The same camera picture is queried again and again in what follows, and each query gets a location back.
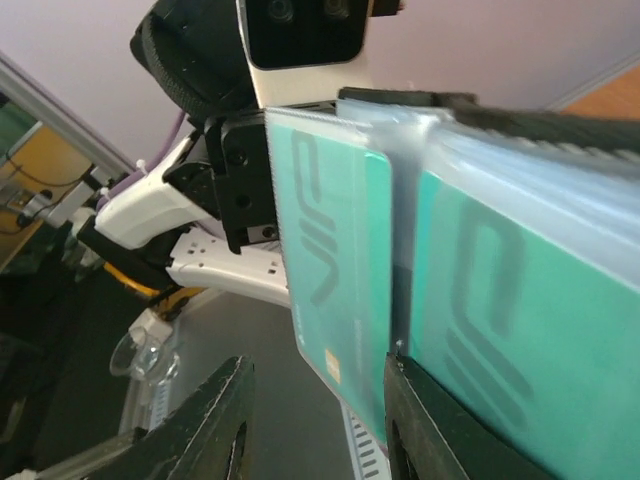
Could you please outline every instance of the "white wall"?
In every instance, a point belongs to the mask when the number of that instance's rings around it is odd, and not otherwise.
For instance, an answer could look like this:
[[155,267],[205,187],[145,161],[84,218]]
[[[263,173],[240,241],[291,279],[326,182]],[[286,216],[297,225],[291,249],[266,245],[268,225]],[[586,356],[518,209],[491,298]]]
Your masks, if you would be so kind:
[[[177,108],[129,52],[152,0],[2,0],[0,50],[132,162]],[[640,53],[638,0],[407,0],[373,21],[378,86],[541,107]]]
[[129,52],[153,0],[2,0],[0,50],[135,163],[178,108]]
[[375,19],[378,86],[465,90],[509,107],[556,103],[624,59],[640,60],[638,0],[406,0]]

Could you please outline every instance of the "green object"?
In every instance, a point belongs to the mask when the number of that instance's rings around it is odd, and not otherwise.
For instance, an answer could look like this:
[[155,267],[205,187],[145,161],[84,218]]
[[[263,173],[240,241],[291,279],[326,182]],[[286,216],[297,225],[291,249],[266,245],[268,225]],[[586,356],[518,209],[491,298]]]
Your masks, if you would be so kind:
[[268,114],[267,131],[298,348],[384,442],[391,167],[359,135],[343,140],[346,124],[337,140],[332,117],[285,113]]
[[565,478],[637,478],[639,340],[637,291],[423,174],[410,354],[500,436]]

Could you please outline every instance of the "wooden surface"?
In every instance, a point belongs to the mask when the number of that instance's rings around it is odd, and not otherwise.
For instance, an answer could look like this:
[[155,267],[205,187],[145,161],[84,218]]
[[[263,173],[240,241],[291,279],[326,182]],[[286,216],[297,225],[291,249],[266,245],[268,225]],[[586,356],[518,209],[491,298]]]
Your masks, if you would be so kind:
[[640,120],[640,67],[586,95],[565,111],[578,115]]
[[[50,128],[41,127],[31,139],[12,157],[14,163],[24,166],[24,171],[39,180],[61,184],[79,178],[90,166],[89,160],[78,153],[65,140],[60,138]],[[0,179],[8,178],[14,168],[10,163],[0,166]],[[69,187],[51,188],[40,185],[17,174],[13,177],[23,188],[39,192],[49,189],[53,192],[53,200],[58,200]],[[0,230],[16,231],[15,215],[8,212],[0,212]],[[34,223],[18,235],[0,234],[0,271],[10,259],[22,248],[27,240],[39,227],[39,222]]]

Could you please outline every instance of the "gray floor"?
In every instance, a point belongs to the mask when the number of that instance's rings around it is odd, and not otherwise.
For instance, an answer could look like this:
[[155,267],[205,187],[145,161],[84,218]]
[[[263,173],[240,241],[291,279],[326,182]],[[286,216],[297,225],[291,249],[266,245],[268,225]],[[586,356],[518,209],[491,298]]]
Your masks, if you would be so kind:
[[228,293],[194,302],[181,319],[172,407],[228,357],[250,355],[257,397],[251,479],[353,479],[340,404],[300,357],[291,312]]

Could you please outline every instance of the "purple cable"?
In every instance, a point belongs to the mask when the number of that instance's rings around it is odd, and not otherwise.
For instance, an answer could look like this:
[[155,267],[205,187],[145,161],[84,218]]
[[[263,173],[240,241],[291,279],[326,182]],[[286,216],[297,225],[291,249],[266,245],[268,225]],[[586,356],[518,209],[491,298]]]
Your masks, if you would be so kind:
[[[153,159],[145,166],[145,169],[147,170],[147,172],[151,172],[154,168],[156,168],[160,164],[162,159],[167,155],[167,153],[169,153],[169,149],[173,145],[173,142],[175,142],[176,137],[178,136],[178,132],[180,131],[182,122],[184,122],[185,116],[186,116],[185,113],[182,111],[178,114],[178,117],[176,118],[176,121],[174,122],[173,127],[171,128],[171,131],[167,136],[167,139],[162,145],[162,148],[160,149],[158,154],[155,157],[153,157]],[[100,198],[100,200],[98,200],[96,211],[99,212],[100,210],[102,210],[102,208],[107,203],[109,203],[110,199],[120,195],[127,188],[129,188],[131,185],[136,183],[138,180],[140,180],[144,176],[145,176],[144,172],[142,172],[141,170],[136,170],[131,175],[124,178],[121,182],[119,182],[111,190],[109,190],[109,193],[107,194],[108,197],[107,195],[105,195],[102,198]]]

